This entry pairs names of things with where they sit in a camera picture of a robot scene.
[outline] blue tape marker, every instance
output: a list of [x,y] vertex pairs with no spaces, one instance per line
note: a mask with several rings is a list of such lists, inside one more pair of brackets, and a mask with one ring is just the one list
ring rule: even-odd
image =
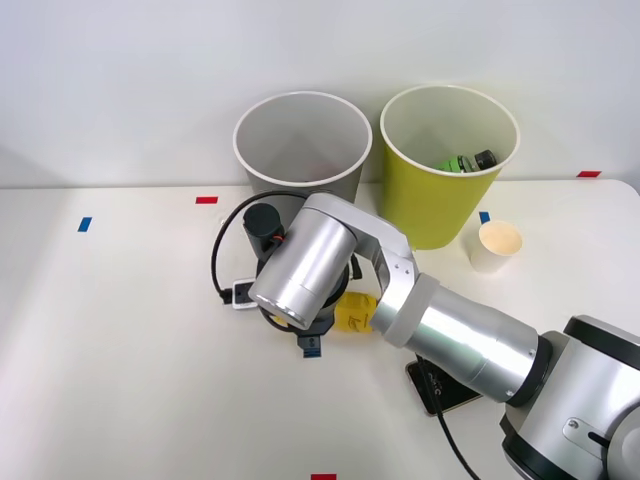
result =
[[84,217],[80,222],[80,226],[78,227],[78,232],[84,233],[89,230],[89,224],[91,224],[91,219],[93,217]]

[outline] yellow object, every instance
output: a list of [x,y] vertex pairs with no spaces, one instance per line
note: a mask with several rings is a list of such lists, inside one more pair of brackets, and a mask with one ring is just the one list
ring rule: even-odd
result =
[[376,303],[370,295],[346,292],[336,305],[333,328],[341,332],[373,332],[369,321],[376,310]]
[[[382,216],[415,249],[433,249],[455,238],[520,144],[509,111],[475,90],[449,85],[406,90],[384,107],[386,144]],[[472,173],[433,168],[453,155],[491,150],[498,165]]]

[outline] bin rim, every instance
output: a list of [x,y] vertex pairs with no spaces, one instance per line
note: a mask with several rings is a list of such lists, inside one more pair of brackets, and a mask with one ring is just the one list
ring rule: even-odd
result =
[[[251,115],[251,113],[254,110],[260,108],[265,103],[271,102],[271,101],[276,100],[278,98],[289,97],[289,96],[293,96],[293,95],[317,95],[317,96],[320,96],[320,97],[331,98],[333,100],[337,100],[337,101],[345,104],[347,107],[351,108],[360,117],[360,119],[364,122],[364,124],[366,125],[366,128],[367,128],[367,145],[366,145],[366,147],[364,149],[364,152],[362,153],[362,156],[358,159],[357,162],[355,162],[351,167],[349,167],[344,172],[341,172],[338,175],[334,175],[333,177],[328,177],[328,178],[325,178],[325,179],[322,179],[322,180],[314,180],[313,182],[289,182],[289,181],[286,181],[286,180],[280,180],[280,179],[277,179],[277,178],[269,177],[268,175],[265,175],[264,173],[260,173],[255,168],[253,168],[251,165],[249,165],[245,161],[244,158],[242,158],[242,155],[240,155],[240,151],[238,150],[238,141],[237,140],[238,140],[238,131],[240,130],[240,126],[242,125],[244,120],[249,115]],[[332,95],[330,93],[325,93],[325,92],[317,92],[317,91],[313,91],[313,90],[297,90],[297,91],[294,91],[294,92],[279,93],[277,95],[273,95],[271,97],[265,98],[264,100],[256,103],[249,110],[247,110],[242,115],[242,117],[240,117],[240,120],[238,120],[238,123],[236,123],[236,126],[233,129],[233,152],[235,153],[236,158],[238,159],[240,164],[247,171],[249,171],[250,173],[252,173],[256,177],[260,178],[261,180],[264,180],[264,181],[269,182],[269,183],[274,183],[276,185],[281,185],[283,187],[292,187],[292,188],[320,187],[320,186],[327,185],[329,183],[333,183],[333,182],[336,182],[338,180],[341,180],[344,177],[347,177],[348,175],[352,174],[353,172],[355,172],[358,168],[360,168],[362,166],[364,161],[369,156],[369,152],[371,151],[371,145],[372,144],[373,144],[373,130],[371,128],[371,123],[369,123],[369,120],[367,119],[365,114],[362,113],[362,111],[358,107],[356,107],[353,103],[345,100],[344,98],[338,97],[337,95]]]
[[[513,126],[514,126],[514,128],[516,130],[516,144],[514,145],[513,150],[511,151],[511,154],[507,158],[505,158],[504,161],[498,163],[498,165],[496,165],[495,167],[491,167],[491,168],[488,168],[486,170],[481,170],[479,172],[471,172],[471,173],[443,172],[442,170],[437,170],[435,168],[431,168],[431,167],[427,167],[426,165],[422,165],[422,164],[416,162],[415,160],[411,160],[409,157],[407,157],[389,139],[389,136],[387,135],[387,131],[386,131],[386,128],[385,128],[385,117],[386,117],[387,112],[389,111],[389,107],[396,100],[398,100],[400,97],[403,97],[404,95],[407,95],[408,93],[415,92],[416,90],[423,90],[423,89],[427,89],[427,88],[452,88],[452,89],[456,89],[456,90],[465,90],[467,92],[471,92],[471,93],[474,93],[476,95],[479,95],[479,96],[485,98],[486,100],[489,100],[491,103],[495,104],[500,110],[502,110],[505,113],[505,115],[507,115],[507,117],[509,117],[509,120],[511,120],[511,123],[513,123]],[[480,92],[478,90],[475,90],[473,88],[463,87],[463,86],[460,86],[460,85],[449,85],[449,84],[418,85],[417,87],[412,87],[412,88],[409,88],[407,90],[403,90],[402,92],[400,92],[397,95],[395,95],[391,100],[389,100],[387,102],[387,104],[384,106],[384,108],[382,109],[382,115],[380,115],[380,130],[382,132],[382,137],[384,138],[385,144],[393,151],[393,153],[395,153],[402,160],[404,160],[405,162],[409,163],[410,165],[413,165],[416,168],[419,168],[420,170],[422,170],[424,172],[433,173],[435,175],[441,175],[443,177],[455,177],[455,178],[481,177],[483,175],[490,175],[491,173],[498,172],[507,163],[509,163],[511,161],[511,159],[515,156],[515,154],[518,152],[518,149],[520,148],[520,126],[518,125],[518,122],[516,121],[516,119],[513,116],[513,114],[509,110],[507,110],[507,108],[504,105],[502,105],[495,98],[490,97],[486,93],[482,93],[482,92]]]

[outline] black cable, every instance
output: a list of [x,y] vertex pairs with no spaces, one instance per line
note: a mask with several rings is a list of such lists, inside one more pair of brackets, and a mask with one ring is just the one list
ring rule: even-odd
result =
[[440,426],[442,427],[442,431],[444,432],[444,436],[447,437],[447,441],[451,446],[451,450],[455,453],[458,461],[462,464],[464,469],[467,471],[469,476],[473,478],[473,480],[480,480],[480,477],[476,475],[476,472],[469,466],[465,458],[462,456],[462,453],[458,449],[456,442],[453,440],[451,436],[451,432],[449,431],[449,427],[447,426],[447,422],[444,421],[444,415],[442,414],[442,405],[440,405],[440,400],[438,399],[438,395],[433,388],[433,383],[431,383],[431,379],[429,378],[428,372],[426,372],[427,367],[425,366],[425,361],[420,355],[416,355],[418,359],[418,366],[420,367],[420,372],[422,373],[422,378],[424,379],[424,383],[427,388],[427,394],[429,395],[429,399],[431,403],[433,403],[434,408],[436,409],[436,416],[438,417],[438,421],[440,422]]
[[302,198],[303,200],[306,200],[309,197],[308,194],[303,193],[303,192],[292,192],[292,191],[287,191],[287,190],[274,190],[272,192],[258,193],[256,195],[253,195],[252,197],[247,198],[244,202],[242,202],[240,205],[238,205],[231,212],[231,214],[227,217],[227,219],[225,220],[224,224],[222,225],[222,228],[218,232],[218,236],[216,237],[216,241],[213,243],[213,251],[211,252],[211,279],[213,280],[213,286],[216,289],[216,292],[218,292],[218,295],[220,295],[220,298],[222,298],[222,301],[225,304],[231,303],[231,298],[232,298],[232,295],[233,295],[233,291],[230,288],[225,288],[223,290],[220,287],[220,283],[218,283],[218,274],[217,274],[217,271],[216,271],[216,263],[217,263],[217,259],[218,259],[218,250],[220,249],[220,243],[222,242],[222,237],[224,237],[224,234],[227,232],[227,229],[229,228],[229,225],[231,224],[233,219],[236,218],[238,213],[240,213],[243,208],[245,208],[250,203],[255,202],[256,200],[260,200],[260,199],[266,198],[266,197],[275,197],[275,196],[298,197],[298,198]]

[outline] white table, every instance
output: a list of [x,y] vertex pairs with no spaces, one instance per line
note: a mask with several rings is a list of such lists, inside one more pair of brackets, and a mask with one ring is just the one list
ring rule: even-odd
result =
[[[372,208],[370,187],[358,203]],[[256,311],[221,304],[209,257],[246,187],[0,191],[0,478],[7,480],[467,478],[405,376],[411,353],[330,332],[321,359]],[[217,195],[215,205],[196,205]],[[498,182],[480,205],[516,223],[522,252],[494,276],[464,246],[423,271],[540,331],[589,313],[640,333],[640,198],[612,180]],[[81,218],[93,217],[78,233]],[[252,276],[241,222],[223,285]],[[368,278],[351,290],[376,291]],[[447,414],[485,478],[507,465],[502,407]]]

